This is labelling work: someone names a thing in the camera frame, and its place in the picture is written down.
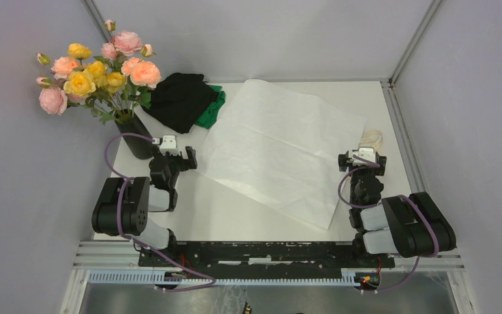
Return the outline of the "cream printed ribbon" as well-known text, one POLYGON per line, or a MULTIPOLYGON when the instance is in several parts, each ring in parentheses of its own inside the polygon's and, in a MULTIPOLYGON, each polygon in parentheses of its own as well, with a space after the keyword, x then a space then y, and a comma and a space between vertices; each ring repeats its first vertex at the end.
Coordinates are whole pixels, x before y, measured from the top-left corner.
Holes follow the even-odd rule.
POLYGON ((368 130, 363 133, 359 142, 359 148, 361 147, 371 147, 375 151, 378 151, 383 145, 384 138, 383 134, 379 130, 368 130))

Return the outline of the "white paper bouquet wrap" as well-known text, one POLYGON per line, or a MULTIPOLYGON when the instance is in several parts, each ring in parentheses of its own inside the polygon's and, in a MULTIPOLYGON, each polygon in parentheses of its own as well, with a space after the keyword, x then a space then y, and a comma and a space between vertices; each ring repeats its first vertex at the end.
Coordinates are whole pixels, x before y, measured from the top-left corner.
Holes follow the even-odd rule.
POLYGON ((197 152, 198 172, 259 203, 328 228, 337 158, 358 146, 366 120, 322 98, 248 80, 197 152))

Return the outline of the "peach rose stem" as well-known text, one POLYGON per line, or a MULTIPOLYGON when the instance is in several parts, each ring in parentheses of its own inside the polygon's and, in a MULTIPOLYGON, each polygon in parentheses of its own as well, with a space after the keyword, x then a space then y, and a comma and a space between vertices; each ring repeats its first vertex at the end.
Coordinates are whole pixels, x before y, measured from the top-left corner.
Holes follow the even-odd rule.
POLYGON ((152 46, 144 44, 141 51, 142 58, 129 58, 122 65, 121 70, 127 80, 122 98, 131 101, 133 108, 140 105, 149 109, 151 106, 151 91, 161 80, 161 72, 157 65, 146 60, 154 54, 152 46))
POLYGON ((57 80, 67 79, 75 69, 81 68, 80 62, 71 57, 60 57, 51 62, 47 55, 38 53, 37 61, 41 65, 51 65, 51 72, 57 80))

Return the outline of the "yellow rose stem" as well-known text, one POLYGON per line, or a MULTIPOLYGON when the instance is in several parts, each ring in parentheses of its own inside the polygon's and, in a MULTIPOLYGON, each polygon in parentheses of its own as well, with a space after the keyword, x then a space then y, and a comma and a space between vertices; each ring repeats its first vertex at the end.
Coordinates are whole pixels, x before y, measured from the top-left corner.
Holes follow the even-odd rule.
POLYGON ((70 44, 67 53, 73 60, 68 63, 71 70, 63 85, 69 104, 89 109, 103 124, 119 122, 125 115, 119 97, 127 85, 127 78, 114 66, 121 56, 114 44, 103 44, 101 54, 95 56, 92 63, 82 63, 92 56, 91 50, 83 44, 70 44))

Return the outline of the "pink rose stem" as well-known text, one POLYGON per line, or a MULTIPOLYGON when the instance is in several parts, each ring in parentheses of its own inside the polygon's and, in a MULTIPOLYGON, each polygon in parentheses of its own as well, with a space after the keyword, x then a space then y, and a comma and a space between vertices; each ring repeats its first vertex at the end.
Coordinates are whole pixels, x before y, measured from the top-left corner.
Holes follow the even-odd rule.
POLYGON ((119 31, 116 34, 112 32, 116 29, 116 22, 106 20, 105 29, 111 34, 111 39, 101 47, 101 54, 106 60, 114 60, 120 54, 132 56, 141 51, 144 44, 139 35, 132 31, 119 31))

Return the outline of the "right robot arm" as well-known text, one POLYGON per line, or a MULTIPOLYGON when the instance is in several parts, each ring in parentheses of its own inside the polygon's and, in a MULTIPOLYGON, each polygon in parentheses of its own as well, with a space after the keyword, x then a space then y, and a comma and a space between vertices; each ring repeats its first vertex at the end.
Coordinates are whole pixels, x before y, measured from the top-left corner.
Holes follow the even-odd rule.
POLYGON ((338 197, 349 206, 351 227, 357 230, 353 262, 370 266, 378 254, 432 257, 456 248, 456 235, 427 192, 383 197, 380 178, 387 158, 372 147, 349 150, 338 156, 345 172, 338 197))

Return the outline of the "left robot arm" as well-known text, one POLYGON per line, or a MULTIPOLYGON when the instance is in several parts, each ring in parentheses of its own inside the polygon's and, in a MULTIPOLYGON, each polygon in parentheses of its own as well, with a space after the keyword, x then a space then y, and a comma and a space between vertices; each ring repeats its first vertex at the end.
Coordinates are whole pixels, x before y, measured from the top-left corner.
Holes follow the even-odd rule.
POLYGON ((123 233, 146 246, 155 248, 154 258, 162 266, 172 266, 179 258, 176 237, 172 230, 157 225, 150 213, 173 212, 177 205, 176 183, 181 172, 197 168, 195 149, 185 147, 187 157, 155 148, 149 163, 148 177, 135 177, 120 192, 125 180, 108 178, 92 213, 92 228, 97 234, 119 236, 117 222, 123 233))

